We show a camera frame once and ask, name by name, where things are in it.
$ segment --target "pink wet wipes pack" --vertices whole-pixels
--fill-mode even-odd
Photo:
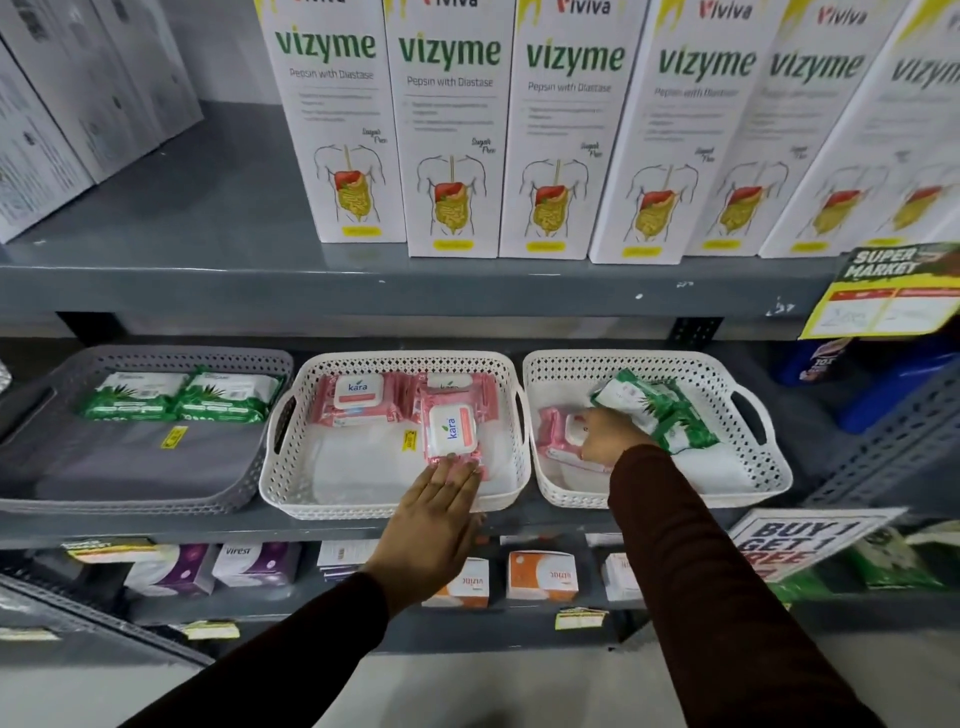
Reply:
[[[544,407],[540,411],[540,432],[537,434],[537,452],[558,463],[572,465],[585,471],[609,473],[608,468],[581,457],[587,439],[587,421],[577,407]]]
[[[469,395],[477,422],[485,423],[500,416],[497,398],[496,379],[493,375],[475,372],[473,374],[440,374],[420,372],[410,377],[409,395],[410,419],[418,423],[425,395],[457,393]]]
[[[401,422],[406,389],[403,372],[322,376],[310,422],[328,427]]]
[[[436,464],[452,453],[458,462],[476,460],[481,479],[488,479],[476,409],[469,392],[424,395],[422,419],[423,457],[428,463]]]

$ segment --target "hand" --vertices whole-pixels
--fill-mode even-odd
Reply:
[[[429,599],[460,573],[485,518],[470,514],[477,464],[449,455],[423,471],[400,500],[362,568],[383,588],[390,617]]]
[[[608,407],[591,407],[580,413],[587,420],[584,460],[612,468],[625,451],[637,445],[655,445],[650,436],[634,425],[630,415]]]

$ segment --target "shelf label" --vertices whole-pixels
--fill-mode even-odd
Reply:
[[[557,613],[557,618],[553,621],[553,628],[560,631],[564,629],[602,627],[603,619],[606,615],[607,612],[602,609],[585,609],[583,607],[562,609]]]
[[[806,322],[802,339],[917,336],[960,307],[960,243],[857,248]]]

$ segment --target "basket handle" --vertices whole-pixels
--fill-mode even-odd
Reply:
[[[770,443],[776,442],[776,435],[774,434],[774,421],[770,418],[770,413],[767,412],[766,405],[760,401],[760,398],[740,384],[733,385],[732,394],[738,394],[744,400],[750,403],[750,406],[756,412],[757,418],[760,420],[760,424],[763,425],[763,434],[766,437],[766,442],[760,443],[757,441],[758,445],[769,445]]]

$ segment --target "orange product box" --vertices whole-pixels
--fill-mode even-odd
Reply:
[[[534,550],[510,554],[508,599],[570,601],[577,591],[577,564],[572,554]]]

